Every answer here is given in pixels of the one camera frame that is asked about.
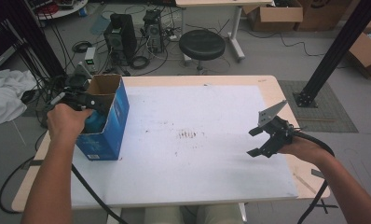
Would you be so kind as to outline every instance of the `blue box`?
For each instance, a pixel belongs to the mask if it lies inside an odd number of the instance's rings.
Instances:
[[[95,75],[87,90],[110,107],[101,133],[82,133],[76,144],[90,161],[118,160],[130,104],[120,75]]]

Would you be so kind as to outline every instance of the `black chair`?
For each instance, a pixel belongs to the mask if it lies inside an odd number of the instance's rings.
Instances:
[[[179,40],[180,50],[191,59],[198,60],[198,73],[202,75],[202,61],[216,59],[224,54],[224,39],[208,30],[193,30],[185,33]]]

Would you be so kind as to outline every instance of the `person's right arm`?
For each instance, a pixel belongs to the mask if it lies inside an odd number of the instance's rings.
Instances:
[[[371,196],[335,157],[299,137],[295,137],[293,144],[284,146],[279,152],[292,154],[319,168],[348,223],[371,223]]]

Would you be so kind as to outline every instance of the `cardboard box on floor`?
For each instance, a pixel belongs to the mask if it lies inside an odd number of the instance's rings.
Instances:
[[[95,75],[87,92],[104,98],[109,112],[100,133],[82,133],[76,144],[90,161],[118,160],[130,104],[120,75]]]
[[[297,31],[333,30],[352,0],[298,0],[304,10],[304,20],[295,25]]]
[[[290,4],[293,7],[244,6],[243,12],[253,31],[293,31],[295,23],[303,19],[302,6],[296,0]]]
[[[350,48],[350,60],[353,61],[360,72],[371,77],[371,38],[366,34],[371,31],[371,22],[366,26],[364,33],[361,34]]]

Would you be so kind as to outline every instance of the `white paper sheet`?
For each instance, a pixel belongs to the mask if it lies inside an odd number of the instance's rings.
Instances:
[[[256,86],[128,87],[118,161],[74,164],[112,205],[196,204],[297,196],[285,158],[252,158],[266,133],[252,137],[265,105]],[[96,202],[73,176],[74,206]]]

